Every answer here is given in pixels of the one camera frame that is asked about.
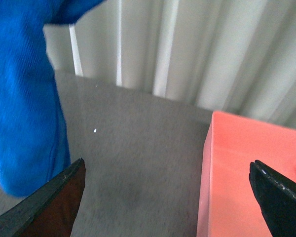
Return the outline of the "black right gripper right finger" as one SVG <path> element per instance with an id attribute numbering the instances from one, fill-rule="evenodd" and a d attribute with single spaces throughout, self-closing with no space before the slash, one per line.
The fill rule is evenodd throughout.
<path id="1" fill-rule="evenodd" d="M 250 163 L 249 181 L 273 237 L 296 237 L 296 182 L 265 163 Z"/>

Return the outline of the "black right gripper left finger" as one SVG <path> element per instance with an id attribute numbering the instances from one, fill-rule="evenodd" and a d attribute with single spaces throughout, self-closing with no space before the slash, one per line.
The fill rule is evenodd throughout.
<path id="1" fill-rule="evenodd" d="M 0 237 L 69 237 L 85 188 L 82 158 L 0 216 Z"/>

